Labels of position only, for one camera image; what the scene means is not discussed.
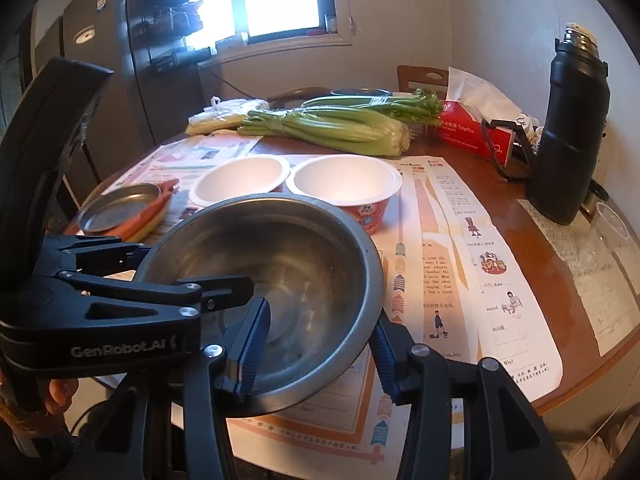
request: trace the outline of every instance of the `wooden table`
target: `wooden table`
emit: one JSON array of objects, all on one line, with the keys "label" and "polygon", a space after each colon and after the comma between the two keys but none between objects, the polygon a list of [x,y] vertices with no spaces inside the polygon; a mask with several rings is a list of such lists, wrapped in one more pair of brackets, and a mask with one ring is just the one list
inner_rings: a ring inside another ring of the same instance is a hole
[{"label": "wooden table", "polygon": [[[335,152],[306,142],[270,137],[261,140],[252,153]],[[560,385],[533,403],[538,413],[548,412],[577,395],[636,345],[640,339],[640,326],[636,326],[615,348],[600,356],[568,267],[517,202],[524,198],[522,184],[508,184],[498,176],[489,161],[431,136],[412,141],[405,155],[441,156],[453,167],[491,216],[529,282],[558,346],[563,370]],[[95,193],[106,189],[116,177],[101,183]],[[65,232],[75,233],[77,230],[77,226],[71,225]]]}]

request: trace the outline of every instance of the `celery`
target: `celery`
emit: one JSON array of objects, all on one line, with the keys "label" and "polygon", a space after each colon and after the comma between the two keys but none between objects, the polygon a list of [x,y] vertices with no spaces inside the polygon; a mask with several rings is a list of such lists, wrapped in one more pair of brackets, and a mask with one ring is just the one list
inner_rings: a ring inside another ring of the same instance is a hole
[{"label": "celery", "polygon": [[433,92],[417,89],[412,96],[362,97],[327,96],[302,103],[303,108],[340,106],[375,110],[398,121],[440,126],[442,102]]},{"label": "celery", "polygon": [[315,106],[296,110],[252,110],[238,130],[243,135],[287,136],[360,155],[399,156],[410,134],[399,121],[374,110]]}]

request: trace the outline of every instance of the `white paper bowl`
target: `white paper bowl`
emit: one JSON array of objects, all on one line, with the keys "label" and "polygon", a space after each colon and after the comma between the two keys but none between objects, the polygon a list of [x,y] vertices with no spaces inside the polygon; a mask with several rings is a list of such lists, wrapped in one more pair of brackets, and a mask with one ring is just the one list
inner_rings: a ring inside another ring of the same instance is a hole
[{"label": "white paper bowl", "polygon": [[207,207],[237,196],[268,193],[289,175],[287,159],[277,155],[251,155],[224,162],[201,176],[189,200]]},{"label": "white paper bowl", "polygon": [[373,234],[402,176],[383,160],[362,155],[326,155],[296,166],[287,179],[292,193],[319,198],[350,213]]}]

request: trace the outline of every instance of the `plastic bag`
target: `plastic bag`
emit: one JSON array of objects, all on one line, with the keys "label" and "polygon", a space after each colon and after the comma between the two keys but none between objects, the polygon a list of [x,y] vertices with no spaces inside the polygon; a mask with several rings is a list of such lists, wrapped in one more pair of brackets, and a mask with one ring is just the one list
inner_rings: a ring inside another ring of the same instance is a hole
[{"label": "plastic bag", "polygon": [[237,128],[251,110],[268,110],[269,103],[262,99],[231,99],[221,101],[219,97],[211,98],[211,106],[204,111],[189,117],[188,135],[210,134],[224,128]]}]

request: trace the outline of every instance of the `stainless steel bowl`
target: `stainless steel bowl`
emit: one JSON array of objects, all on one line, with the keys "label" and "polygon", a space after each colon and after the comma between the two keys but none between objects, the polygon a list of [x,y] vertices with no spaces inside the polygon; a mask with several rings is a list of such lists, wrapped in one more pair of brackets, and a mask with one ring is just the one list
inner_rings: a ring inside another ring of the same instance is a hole
[{"label": "stainless steel bowl", "polygon": [[340,90],[331,90],[331,95],[359,95],[366,97],[389,96],[389,90],[381,88],[342,88]]},{"label": "stainless steel bowl", "polygon": [[[369,235],[313,198],[267,193],[203,209],[152,249],[135,280],[221,274],[249,275],[255,295],[271,305],[254,391],[233,416],[282,410],[334,381],[366,345],[382,308],[382,266]],[[202,346],[245,308],[204,316]]]}]

